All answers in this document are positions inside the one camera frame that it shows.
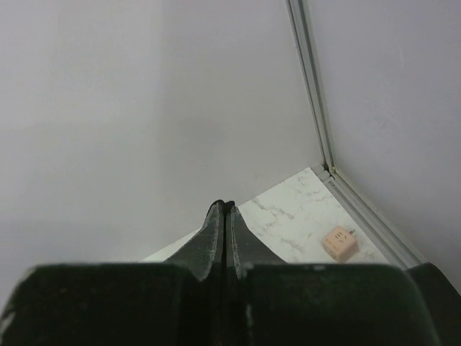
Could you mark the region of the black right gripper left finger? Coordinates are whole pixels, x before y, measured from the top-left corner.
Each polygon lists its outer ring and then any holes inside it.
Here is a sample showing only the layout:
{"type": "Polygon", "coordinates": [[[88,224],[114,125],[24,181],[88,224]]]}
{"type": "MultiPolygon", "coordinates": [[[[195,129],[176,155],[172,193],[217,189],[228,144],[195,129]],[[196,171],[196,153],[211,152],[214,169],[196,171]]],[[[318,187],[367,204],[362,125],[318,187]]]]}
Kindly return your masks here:
{"type": "Polygon", "coordinates": [[[215,201],[202,228],[165,261],[187,271],[179,304],[178,345],[220,345],[225,202],[215,201]]]}

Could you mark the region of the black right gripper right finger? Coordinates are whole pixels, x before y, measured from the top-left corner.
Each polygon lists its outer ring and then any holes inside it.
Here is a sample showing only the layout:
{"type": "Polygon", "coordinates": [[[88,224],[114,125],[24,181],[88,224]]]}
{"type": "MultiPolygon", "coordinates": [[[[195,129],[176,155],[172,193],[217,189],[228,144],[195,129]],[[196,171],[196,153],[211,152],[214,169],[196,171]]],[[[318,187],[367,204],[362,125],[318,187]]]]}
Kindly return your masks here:
{"type": "Polygon", "coordinates": [[[225,344],[242,345],[246,327],[239,292],[242,266],[247,262],[283,264],[285,261],[250,231],[233,201],[225,204],[225,344]]]}

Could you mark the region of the black and pink drawer box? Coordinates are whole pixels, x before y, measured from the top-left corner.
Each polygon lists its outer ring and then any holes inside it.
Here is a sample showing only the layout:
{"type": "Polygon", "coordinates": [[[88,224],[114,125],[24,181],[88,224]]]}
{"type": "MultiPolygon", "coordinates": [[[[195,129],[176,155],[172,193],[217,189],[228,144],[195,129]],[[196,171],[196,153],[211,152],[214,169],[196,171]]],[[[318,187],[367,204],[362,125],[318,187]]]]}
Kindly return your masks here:
{"type": "Polygon", "coordinates": [[[424,298],[442,345],[460,345],[460,294],[430,262],[412,267],[406,272],[424,298]]]}

